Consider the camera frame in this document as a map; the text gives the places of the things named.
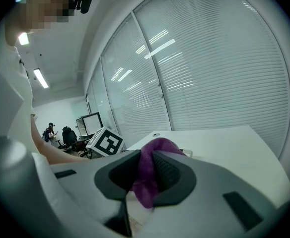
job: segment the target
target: white table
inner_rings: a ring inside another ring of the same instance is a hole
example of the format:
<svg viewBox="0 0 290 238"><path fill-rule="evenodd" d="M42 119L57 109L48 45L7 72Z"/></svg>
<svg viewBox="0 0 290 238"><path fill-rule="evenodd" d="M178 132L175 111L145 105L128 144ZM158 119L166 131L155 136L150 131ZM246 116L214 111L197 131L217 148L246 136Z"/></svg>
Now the white table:
<svg viewBox="0 0 290 238"><path fill-rule="evenodd" d="M280 207L290 200L290 181L279 160L249 126L187 131L153 131L128 148L141 149L157 137L193 151L198 159L227 168Z"/></svg>

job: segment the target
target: computer monitor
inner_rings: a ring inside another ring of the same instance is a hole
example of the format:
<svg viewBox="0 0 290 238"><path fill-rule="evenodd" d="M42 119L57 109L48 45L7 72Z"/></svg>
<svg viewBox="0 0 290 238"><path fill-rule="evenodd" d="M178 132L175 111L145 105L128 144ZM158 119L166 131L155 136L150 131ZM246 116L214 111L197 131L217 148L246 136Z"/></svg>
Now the computer monitor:
<svg viewBox="0 0 290 238"><path fill-rule="evenodd" d="M103 127L99 112L79 117L76 120L76 124L81 136L93 135L96 131Z"/></svg>

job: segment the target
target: white surface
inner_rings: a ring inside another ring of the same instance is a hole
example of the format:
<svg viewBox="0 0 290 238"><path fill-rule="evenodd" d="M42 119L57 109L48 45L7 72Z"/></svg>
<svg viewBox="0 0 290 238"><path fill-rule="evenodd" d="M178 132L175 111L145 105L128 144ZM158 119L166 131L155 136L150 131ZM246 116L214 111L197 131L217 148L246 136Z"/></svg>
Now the white surface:
<svg viewBox="0 0 290 238"><path fill-rule="evenodd" d="M126 195L126 207L129 215L142 226L147 223L153 213L152 209L146 209L141 205L133 191L129 191Z"/></svg>
<svg viewBox="0 0 290 238"><path fill-rule="evenodd" d="M38 107L38 106L48 104L51 102L61 101L61 100L76 98L76 97L81 97L81 96L83 96L83 89L82 89L82 85L79 85L79 84L74 85L73 83L63 82L59 86L52 86L52 88L49 87L47 89L44 89L41 86L40 91L37 90L33 93L34 100L32 102L32 106Z"/></svg>
<svg viewBox="0 0 290 238"><path fill-rule="evenodd" d="M276 207L290 200L290 181L271 149L249 126L191 131L153 131L128 150L141 149L159 137L193 151L193 158L227 168L264 195Z"/></svg>
<svg viewBox="0 0 290 238"><path fill-rule="evenodd" d="M65 126L70 127L76 134L80 136L79 130L76 128L76 119L88 115L86 103L83 96L70 98L61 101L55 101L34 108L36 113L36 125L40 134L48 127L50 122L56 126L54 132L58 131L57 140L63 143L62 129Z"/></svg>

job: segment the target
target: person in background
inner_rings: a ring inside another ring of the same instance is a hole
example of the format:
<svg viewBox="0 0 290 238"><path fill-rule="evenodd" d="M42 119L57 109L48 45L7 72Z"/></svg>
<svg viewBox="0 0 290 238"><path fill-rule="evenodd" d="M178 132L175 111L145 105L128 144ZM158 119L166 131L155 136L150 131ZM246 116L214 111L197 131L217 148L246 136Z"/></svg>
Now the person in background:
<svg viewBox="0 0 290 238"><path fill-rule="evenodd" d="M45 130L45 139L46 139L46 142L57 147L55 140L56 140L56 135L58 134L58 132L54 133L54 126L55 125L52 122L49 123L48 128Z"/></svg>
<svg viewBox="0 0 290 238"><path fill-rule="evenodd" d="M36 116L32 108L32 90L26 70L15 47L22 33L32 33L39 29L49 28L57 18L68 16L74 10L75 0L22 0L6 15L0 23L0 101L13 95L17 102L3 105L17 105L9 108L4 114L7 118L0 126L0 136L8 136L19 141L32 153L45 156L49 164L86 161L64 153L45 142L35 124Z"/></svg>

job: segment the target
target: black chair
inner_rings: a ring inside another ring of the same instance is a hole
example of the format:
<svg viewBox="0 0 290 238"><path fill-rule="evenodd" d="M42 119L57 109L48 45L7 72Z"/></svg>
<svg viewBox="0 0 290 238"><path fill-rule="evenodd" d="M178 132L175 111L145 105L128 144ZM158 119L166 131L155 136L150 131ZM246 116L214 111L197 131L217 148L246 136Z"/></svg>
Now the black chair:
<svg viewBox="0 0 290 238"><path fill-rule="evenodd" d="M76 134L71 128L69 127L64 127L62 129L62 137L64 140L64 144L58 146L59 149L64 149L66 153L70 150L70 148L75 151L75 144L76 144Z"/></svg>

